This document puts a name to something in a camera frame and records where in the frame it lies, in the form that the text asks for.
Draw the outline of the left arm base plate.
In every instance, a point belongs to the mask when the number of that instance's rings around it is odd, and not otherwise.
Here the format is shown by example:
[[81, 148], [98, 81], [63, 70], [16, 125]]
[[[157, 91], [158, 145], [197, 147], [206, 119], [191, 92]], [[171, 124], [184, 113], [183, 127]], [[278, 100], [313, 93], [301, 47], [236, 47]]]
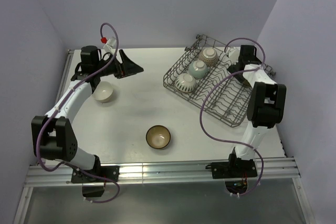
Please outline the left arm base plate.
[[[99, 172], [96, 174], [96, 176], [108, 178], [115, 182], [118, 181], [119, 177], [119, 166], [101, 166]], [[85, 175], [83, 172], [78, 172], [73, 170], [73, 174], [71, 177], [71, 183], [72, 184], [80, 184], [80, 183], [103, 183], [105, 180], [98, 179], [95, 177], [90, 177], [88, 175]]]

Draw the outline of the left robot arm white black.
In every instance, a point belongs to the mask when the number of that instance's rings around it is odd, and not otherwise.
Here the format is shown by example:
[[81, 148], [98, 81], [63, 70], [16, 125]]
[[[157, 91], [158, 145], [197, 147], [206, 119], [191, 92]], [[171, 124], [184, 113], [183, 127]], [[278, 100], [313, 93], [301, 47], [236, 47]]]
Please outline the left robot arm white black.
[[31, 121], [34, 154], [38, 161], [59, 161], [83, 173], [91, 182], [102, 176], [100, 159], [78, 146], [71, 126], [84, 102], [95, 92], [101, 77], [113, 75], [122, 79], [141, 73], [142, 67], [128, 58], [123, 50], [106, 52], [107, 59], [96, 46], [84, 46], [68, 90], [43, 116]]

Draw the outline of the brown beige bowl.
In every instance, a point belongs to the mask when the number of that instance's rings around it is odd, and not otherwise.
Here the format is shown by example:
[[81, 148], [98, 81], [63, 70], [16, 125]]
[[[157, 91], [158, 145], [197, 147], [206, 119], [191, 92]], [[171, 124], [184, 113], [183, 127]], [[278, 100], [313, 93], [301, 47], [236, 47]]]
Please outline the brown beige bowl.
[[161, 150], [169, 145], [171, 133], [168, 128], [163, 125], [154, 125], [148, 129], [145, 140], [149, 147]]

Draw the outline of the white bowl striped outside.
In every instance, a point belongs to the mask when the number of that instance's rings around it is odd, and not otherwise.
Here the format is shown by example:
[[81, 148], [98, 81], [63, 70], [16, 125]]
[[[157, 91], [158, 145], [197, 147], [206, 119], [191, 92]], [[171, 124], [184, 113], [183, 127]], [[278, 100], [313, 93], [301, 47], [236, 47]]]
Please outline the white bowl striped outside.
[[174, 86], [183, 93], [190, 93], [196, 87], [196, 80], [192, 75], [182, 73], [176, 78]]

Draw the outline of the black glossy bowl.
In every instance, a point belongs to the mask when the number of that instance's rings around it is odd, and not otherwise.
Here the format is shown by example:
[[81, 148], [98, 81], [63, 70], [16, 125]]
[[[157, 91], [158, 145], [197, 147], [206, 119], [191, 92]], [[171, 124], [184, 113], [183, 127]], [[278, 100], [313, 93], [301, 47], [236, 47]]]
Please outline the black glossy bowl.
[[248, 81], [247, 79], [244, 79], [244, 80], [243, 80], [242, 85], [243, 85], [244, 87], [252, 88], [251, 84], [249, 83], [249, 81]]

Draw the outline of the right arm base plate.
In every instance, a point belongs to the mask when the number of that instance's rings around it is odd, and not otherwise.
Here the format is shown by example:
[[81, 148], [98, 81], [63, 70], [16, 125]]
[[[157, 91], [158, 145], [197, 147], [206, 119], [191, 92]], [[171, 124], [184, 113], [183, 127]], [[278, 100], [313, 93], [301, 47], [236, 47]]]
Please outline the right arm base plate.
[[205, 166], [213, 179], [257, 177], [257, 168], [253, 160], [231, 162], [212, 162]]

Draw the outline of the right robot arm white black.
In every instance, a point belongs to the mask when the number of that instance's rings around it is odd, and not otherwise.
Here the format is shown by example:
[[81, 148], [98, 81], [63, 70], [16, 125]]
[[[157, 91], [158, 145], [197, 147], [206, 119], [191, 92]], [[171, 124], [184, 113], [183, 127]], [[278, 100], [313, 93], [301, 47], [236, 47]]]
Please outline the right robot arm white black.
[[234, 147], [231, 155], [233, 160], [227, 164], [228, 173], [237, 177], [245, 168], [252, 168], [255, 150], [265, 134], [282, 121], [287, 88], [284, 84], [277, 84], [266, 74], [262, 61], [257, 58], [255, 46], [242, 45], [237, 61], [228, 68], [228, 72], [234, 74], [234, 78], [241, 84], [251, 87], [243, 144]]

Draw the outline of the light green bowl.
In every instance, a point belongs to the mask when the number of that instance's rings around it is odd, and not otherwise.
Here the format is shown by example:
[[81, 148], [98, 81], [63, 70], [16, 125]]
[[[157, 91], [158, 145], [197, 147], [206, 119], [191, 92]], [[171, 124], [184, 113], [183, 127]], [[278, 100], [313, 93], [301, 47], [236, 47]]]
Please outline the light green bowl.
[[208, 66], [201, 60], [193, 61], [188, 67], [188, 73], [196, 79], [202, 79], [208, 72]]

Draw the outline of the red patterned bowl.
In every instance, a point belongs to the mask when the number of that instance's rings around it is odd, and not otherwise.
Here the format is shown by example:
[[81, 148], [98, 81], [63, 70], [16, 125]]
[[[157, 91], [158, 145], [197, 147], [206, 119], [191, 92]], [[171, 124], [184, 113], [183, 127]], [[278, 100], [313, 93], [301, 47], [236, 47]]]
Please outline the red patterned bowl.
[[214, 48], [204, 48], [198, 54], [198, 60], [203, 61], [208, 67], [216, 66], [218, 59], [217, 51]]

